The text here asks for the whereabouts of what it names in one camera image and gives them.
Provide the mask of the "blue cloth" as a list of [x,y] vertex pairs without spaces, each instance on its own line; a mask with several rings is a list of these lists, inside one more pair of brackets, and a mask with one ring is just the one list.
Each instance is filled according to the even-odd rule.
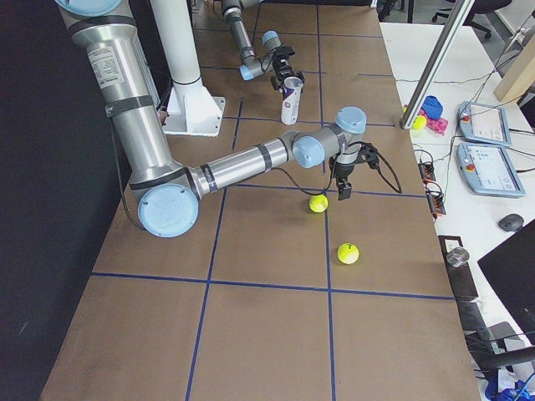
[[428,95],[425,97],[424,103],[421,106],[421,109],[425,114],[433,120],[438,120],[441,118],[443,113],[443,106],[440,100],[433,95]]

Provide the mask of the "yellow tennis ball by post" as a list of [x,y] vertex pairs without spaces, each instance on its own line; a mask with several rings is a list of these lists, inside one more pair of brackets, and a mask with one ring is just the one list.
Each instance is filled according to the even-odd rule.
[[423,114],[420,114],[415,117],[415,120],[412,125],[412,129],[421,130],[421,129],[424,129],[426,126],[427,126],[427,118]]

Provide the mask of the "black computer mouse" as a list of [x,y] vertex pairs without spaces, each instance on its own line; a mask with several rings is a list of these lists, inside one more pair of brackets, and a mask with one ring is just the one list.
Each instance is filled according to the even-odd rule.
[[505,232],[517,232],[523,228],[524,219],[522,216],[512,213],[504,216],[498,223],[497,226]]

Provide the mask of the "upper teach pendant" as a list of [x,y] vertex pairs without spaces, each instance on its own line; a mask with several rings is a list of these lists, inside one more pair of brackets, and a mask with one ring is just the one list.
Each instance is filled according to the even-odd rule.
[[471,142],[509,147],[512,144],[505,109],[464,101],[457,110],[458,128]]

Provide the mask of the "teach pendant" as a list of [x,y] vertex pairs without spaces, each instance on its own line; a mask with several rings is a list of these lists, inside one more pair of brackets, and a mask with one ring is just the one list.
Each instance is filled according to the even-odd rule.
[[512,144],[505,109],[464,101],[457,110],[458,128],[471,142],[509,147]]
[[456,157],[461,175],[474,194],[507,198],[525,196],[505,147],[460,143]]

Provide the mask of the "black monitor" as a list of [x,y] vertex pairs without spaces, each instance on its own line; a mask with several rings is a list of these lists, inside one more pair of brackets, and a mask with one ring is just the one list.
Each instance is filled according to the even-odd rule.
[[478,261],[493,291],[534,343],[534,222]]

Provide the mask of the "pink cloth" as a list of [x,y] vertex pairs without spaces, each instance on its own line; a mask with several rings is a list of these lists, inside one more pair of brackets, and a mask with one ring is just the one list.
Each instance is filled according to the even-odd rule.
[[425,118],[426,127],[434,131],[435,133],[444,136],[448,127],[448,120],[444,118],[432,119],[427,115],[427,113],[420,109],[419,115]]

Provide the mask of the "clear tennis ball can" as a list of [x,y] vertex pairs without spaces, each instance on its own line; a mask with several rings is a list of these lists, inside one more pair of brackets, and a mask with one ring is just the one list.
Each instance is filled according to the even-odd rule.
[[287,77],[283,81],[281,121],[284,124],[291,125],[297,122],[302,88],[303,81],[298,77]]

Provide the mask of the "lower teach pendant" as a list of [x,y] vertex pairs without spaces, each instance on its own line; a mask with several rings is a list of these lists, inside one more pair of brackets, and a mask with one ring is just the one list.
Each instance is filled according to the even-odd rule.
[[460,143],[456,157],[461,175],[474,194],[507,198],[525,196],[505,147]]

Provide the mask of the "silver metal cup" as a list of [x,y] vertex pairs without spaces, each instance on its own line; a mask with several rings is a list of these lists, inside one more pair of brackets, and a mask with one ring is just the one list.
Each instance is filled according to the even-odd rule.
[[469,252],[461,246],[452,248],[446,253],[446,263],[451,267],[464,266],[469,258]]

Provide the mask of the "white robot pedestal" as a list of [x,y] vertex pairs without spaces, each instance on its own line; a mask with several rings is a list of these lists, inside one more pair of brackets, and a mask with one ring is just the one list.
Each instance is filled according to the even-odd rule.
[[217,136],[225,99],[212,97],[202,82],[186,2],[158,0],[150,5],[173,85],[164,132]]

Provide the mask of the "aluminium frame post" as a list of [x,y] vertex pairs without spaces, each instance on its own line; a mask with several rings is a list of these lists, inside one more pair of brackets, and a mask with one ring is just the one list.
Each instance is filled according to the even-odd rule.
[[444,61],[444,58],[461,29],[467,15],[471,11],[474,2],[474,0],[456,1],[449,20],[441,30],[436,45],[425,65],[423,73],[415,87],[415,91],[410,98],[407,109],[400,120],[400,127],[402,129],[410,129],[412,127],[415,118],[425,101],[425,97],[429,92],[430,86],[435,79],[438,69]]

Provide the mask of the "yellow tennis ball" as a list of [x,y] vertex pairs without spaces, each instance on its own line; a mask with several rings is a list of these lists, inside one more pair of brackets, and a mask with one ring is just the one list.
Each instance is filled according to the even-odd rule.
[[359,248],[353,243],[343,243],[338,247],[337,257],[343,264],[353,264],[359,259]]
[[427,126],[427,118],[423,114],[420,114],[415,117],[415,120],[412,125],[412,129],[421,130],[421,129],[424,129],[426,126]]
[[309,209],[314,213],[323,213],[329,207],[329,199],[326,195],[312,195],[308,201]]

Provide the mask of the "orange black power strip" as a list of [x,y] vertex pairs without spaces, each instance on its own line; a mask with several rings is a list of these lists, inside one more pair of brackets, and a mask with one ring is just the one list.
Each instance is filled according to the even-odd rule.
[[430,212],[436,220],[446,215],[445,195],[436,181],[435,168],[431,161],[419,162],[418,168],[422,179],[425,196],[430,207]]

